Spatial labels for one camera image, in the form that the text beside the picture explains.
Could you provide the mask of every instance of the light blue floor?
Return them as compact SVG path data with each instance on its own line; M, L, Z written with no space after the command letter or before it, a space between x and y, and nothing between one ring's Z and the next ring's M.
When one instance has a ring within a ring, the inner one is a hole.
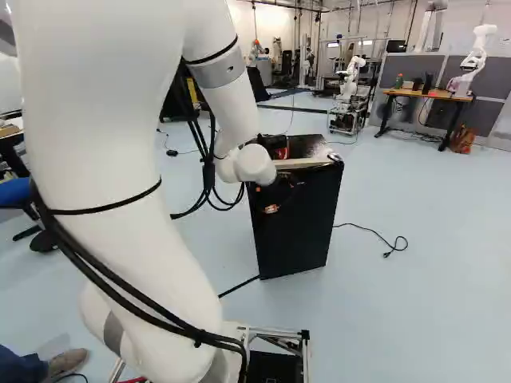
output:
M287 111L260 115L269 133L284 132L291 121ZM208 130L206 120L201 124ZM326 115L295 113L289 134L325 133L326 125ZM161 128L169 147L194 149L184 124ZM309 329L316 383L508 382L511 153L439 153L435 144L376 140L374 132L366 128L354 145L332 144L346 161L335 221L388 239L404 235L408 251L383 259L386 248L371 234L336 229L326 267L253 282L222 300L226 319ZM163 142L159 135L156 161L169 212L182 211L199 194L198 155L167 157ZM221 191L234 197L237 188ZM90 383L104 383L115 358L81 323L84 279L60 253L39 255L29 239L10 241L30 224L25 216L0 223L0 342L43 356L87 347L84 372ZM258 273L246 200L228 213L204 207L177 225L216 291Z

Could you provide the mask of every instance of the office chair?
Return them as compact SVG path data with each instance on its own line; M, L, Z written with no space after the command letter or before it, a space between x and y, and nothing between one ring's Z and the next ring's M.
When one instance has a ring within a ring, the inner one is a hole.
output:
M28 177L14 178L0 183L0 209L20 209L33 221L39 220L38 213L32 207ZM30 242L30 249L32 251L46 253L56 248L50 233L44 231L43 227L37 224L21 233L17 233L13 237L13 241L19 241L39 231L41 231L41 233L36 235Z

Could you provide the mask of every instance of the brown shoe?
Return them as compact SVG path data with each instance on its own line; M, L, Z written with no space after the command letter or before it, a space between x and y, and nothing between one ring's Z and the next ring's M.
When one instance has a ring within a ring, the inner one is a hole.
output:
M48 377L44 382L50 383L68 373L74 373L83 366L88 356L89 351L86 349L70 349L53 357L48 362Z

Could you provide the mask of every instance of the gray partition wall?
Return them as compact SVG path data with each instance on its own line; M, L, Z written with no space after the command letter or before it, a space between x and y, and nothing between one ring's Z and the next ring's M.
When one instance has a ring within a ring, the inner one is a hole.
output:
M388 54L379 78L379 89L371 110L370 123L381 123L381 119L376 116L377 107L386 102L386 96L381 93L381 89L394 86L398 73L403 73L405 81L414 77L423 78L424 72L432 73L434 85L438 84L438 87L445 88L452 77L467 73L460 69L464 58L465 56L446 57L432 53L397 53L395 56ZM477 99L464 106L458 123L465 123L468 128L473 128L480 137L489 136L511 91L511 75L508 68L511 68L511 57L488 57L485 68L473 80L472 90ZM455 104L452 101L435 100L426 118L426 126L447 129L454 109ZM405 128L400 121L391 121L390 125L392 124Z
M458 119L458 126L466 124L467 128L474 129L476 136L487 137L492 131L503 105L501 102L479 99L471 104L467 103ZM435 100L428 113L426 126L447 130L447 125L453 114L454 103L452 101Z
M463 56L447 58L440 87L445 88L451 78L467 73L460 68L464 58ZM498 98L505 101L511 91L509 69L511 69L511 57L488 57L485 68L472 81L472 91L477 97Z
M425 73L433 74L433 85L435 85L442 70L444 57L443 54L403 54L398 56L389 54L385 59L379 87L392 88L400 73L405 81L412 81L416 77L424 78Z

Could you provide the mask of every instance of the gray band on robot arm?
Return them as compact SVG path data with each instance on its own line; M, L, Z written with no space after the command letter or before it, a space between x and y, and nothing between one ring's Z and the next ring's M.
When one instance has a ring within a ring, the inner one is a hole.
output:
M222 56L200 65L188 64L201 88L214 89L233 82L245 70L240 47L236 44Z
M106 346L113 351L118 357L121 356L121 341L122 335L125 330L122 328L119 319L110 311L109 316L106 317L105 327L103 328L103 342Z

